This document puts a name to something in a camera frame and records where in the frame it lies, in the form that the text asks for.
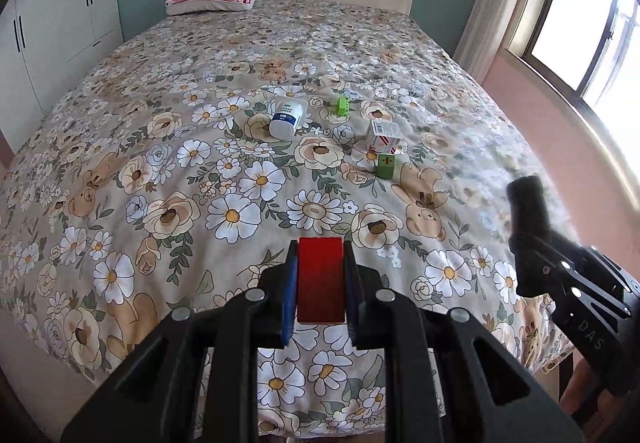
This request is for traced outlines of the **red cube block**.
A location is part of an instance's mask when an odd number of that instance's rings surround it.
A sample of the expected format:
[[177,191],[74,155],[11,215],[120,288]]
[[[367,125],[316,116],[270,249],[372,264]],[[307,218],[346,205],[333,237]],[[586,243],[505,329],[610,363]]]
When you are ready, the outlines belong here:
[[297,322],[340,325],[345,320],[343,241],[303,237],[298,244]]

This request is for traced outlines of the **green square block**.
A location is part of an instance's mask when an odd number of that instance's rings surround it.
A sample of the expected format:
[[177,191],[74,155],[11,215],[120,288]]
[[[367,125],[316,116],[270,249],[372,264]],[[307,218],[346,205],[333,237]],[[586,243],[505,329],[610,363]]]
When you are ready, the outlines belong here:
[[378,154],[376,159],[375,174],[381,180],[390,181],[394,177],[396,168],[396,156],[394,154]]

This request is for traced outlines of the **small white red box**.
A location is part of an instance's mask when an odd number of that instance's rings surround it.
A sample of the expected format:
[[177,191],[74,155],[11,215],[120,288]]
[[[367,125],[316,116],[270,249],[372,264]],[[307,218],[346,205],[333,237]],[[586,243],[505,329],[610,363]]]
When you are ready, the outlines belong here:
[[402,140],[399,125],[393,121],[372,119],[366,135],[367,150],[377,154],[392,154],[398,151]]

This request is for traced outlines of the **white blue-label bottle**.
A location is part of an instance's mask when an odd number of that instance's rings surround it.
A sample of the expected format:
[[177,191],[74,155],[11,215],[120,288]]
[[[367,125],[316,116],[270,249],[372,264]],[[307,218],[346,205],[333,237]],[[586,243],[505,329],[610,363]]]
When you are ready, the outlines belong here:
[[277,140],[292,140],[306,117],[307,103],[303,99],[277,98],[269,133]]

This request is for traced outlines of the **green toy block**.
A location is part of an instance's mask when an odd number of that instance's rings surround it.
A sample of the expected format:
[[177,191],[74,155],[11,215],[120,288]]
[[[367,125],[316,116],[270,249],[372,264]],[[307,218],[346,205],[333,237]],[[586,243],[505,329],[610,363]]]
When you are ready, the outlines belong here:
[[350,113],[350,103],[347,96],[340,96],[335,104],[335,114],[338,117],[348,117]]

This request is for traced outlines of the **floral bed cover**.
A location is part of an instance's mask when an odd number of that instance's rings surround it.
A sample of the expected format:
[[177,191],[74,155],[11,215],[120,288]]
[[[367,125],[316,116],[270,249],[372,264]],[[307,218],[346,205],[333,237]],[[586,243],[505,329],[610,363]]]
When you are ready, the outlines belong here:
[[[307,103],[292,140],[269,133],[277,98]],[[401,131],[390,181],[372,119]],[[166,314],[222,307],[306,236],[349,241],[419,307],[465,307],[550,371],[570,342],[549,299],[516,294],[508,247],[506,185],[541,173],[405,15],[282,0],[166,18],[68,90],[2,178],[2,371],[57,439]]]

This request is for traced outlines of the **white pillow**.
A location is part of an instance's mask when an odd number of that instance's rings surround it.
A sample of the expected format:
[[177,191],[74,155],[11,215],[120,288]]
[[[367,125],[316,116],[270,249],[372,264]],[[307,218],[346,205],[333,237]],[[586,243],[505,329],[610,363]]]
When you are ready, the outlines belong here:
[[177,16],[198,12],[244,12],[251,10],[255,3],[256,0],[166,0],[165,13],[167,16]]

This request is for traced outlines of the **white wardrobe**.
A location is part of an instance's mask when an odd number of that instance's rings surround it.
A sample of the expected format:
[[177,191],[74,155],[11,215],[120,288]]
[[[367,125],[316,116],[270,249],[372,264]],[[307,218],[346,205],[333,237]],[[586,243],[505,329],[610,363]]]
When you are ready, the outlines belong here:
[[1,13],[1,136],[11,151],[119,44],[117,0],[8,0]]

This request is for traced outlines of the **window frame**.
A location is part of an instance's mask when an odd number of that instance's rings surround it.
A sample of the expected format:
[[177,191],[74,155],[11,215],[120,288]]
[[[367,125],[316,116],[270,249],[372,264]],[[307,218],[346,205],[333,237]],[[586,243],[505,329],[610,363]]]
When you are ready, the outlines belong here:
[[639,117],[637,0],[544,0],[524,56],[608,131]]

